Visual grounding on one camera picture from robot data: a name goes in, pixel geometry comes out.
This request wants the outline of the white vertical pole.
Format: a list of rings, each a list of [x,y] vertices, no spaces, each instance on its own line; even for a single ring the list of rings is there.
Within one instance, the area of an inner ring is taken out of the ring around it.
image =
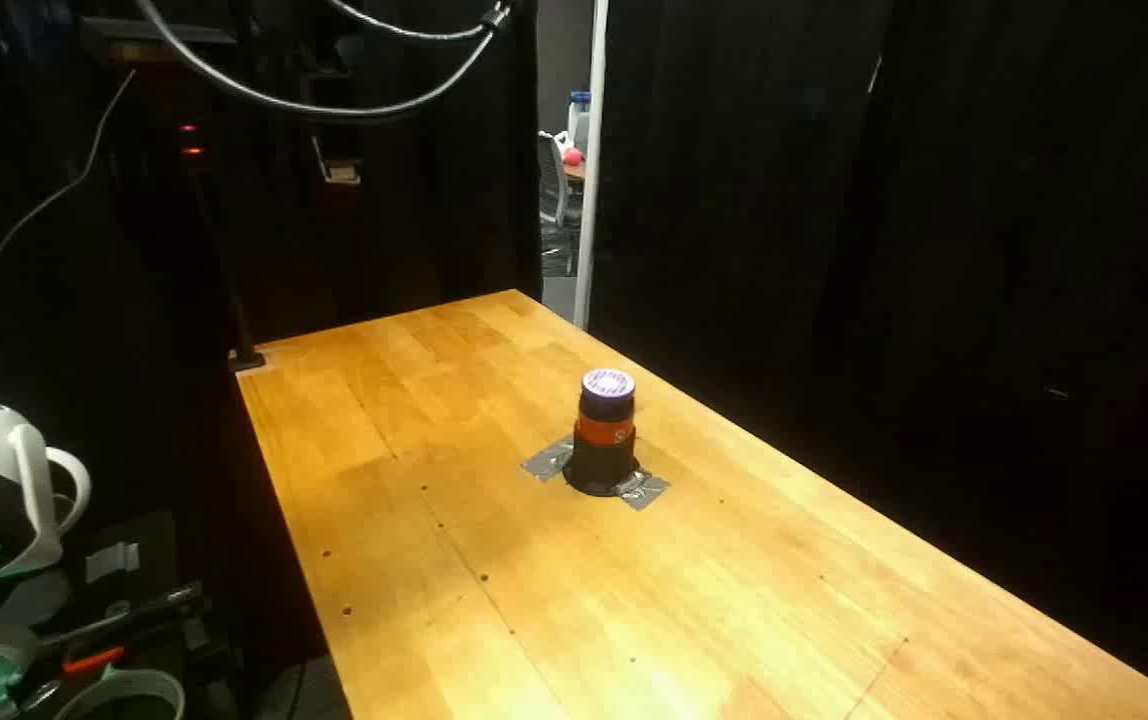
[[[595,205],[601,205],[601,148],[603,148],[603,98],[607,98],[607,15],[611,0],[594,4],[594,58],[588,58],[588,148],[586,148],[586,205],[582,205],[582,261],[571,290],[571,324],[588,328],[594,319],[594,272],[595,272]]]

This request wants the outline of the roll of tape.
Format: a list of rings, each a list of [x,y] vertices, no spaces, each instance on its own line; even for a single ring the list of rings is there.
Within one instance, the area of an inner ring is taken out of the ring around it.
[[[89,687],[57,707],[52,720],[91,720],[105,707],[148,699],[165,707],[165,720],[190,718],[184,686],[162,669],[107,669]]]

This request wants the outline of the orange rubber band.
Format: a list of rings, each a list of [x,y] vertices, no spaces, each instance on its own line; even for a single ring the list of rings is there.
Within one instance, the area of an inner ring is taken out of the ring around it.
[[[594,447],[623,447],[638,441],[638,426],[633,422],[575,422],[575,441],[594,444]]]

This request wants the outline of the orange-handled clamp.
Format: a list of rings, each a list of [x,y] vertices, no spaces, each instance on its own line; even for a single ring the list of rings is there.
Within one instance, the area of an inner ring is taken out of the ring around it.
[[[52,647],[40,652],[24,678],[13,686],[13,699],[32,699],[40,691],[60,691],[64,686],[89,682],[124,656],[120,643],[107,647]]]

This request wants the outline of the dark upside-down cup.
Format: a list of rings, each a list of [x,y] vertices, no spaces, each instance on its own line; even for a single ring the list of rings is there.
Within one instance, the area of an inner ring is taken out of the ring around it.
[[[638,474],[638,381],[620,367],[582,375],[582,418],[566,476],[588,498],[611,498]]]

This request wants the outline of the grey tape strip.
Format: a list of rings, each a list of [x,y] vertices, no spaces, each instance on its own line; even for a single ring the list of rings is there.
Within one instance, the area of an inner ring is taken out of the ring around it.
[[[558,480],[568,461],[571,461],[571,444],[558,441],[558,444],[541,447],[538,457],[528,457],[524,474],[538,480]],[[668,483],[659,476],[653,476],[648,468],[638,468],[627,480],[616,483],[616,498],[638,512],[645,512],[666,491],[668,491]]]

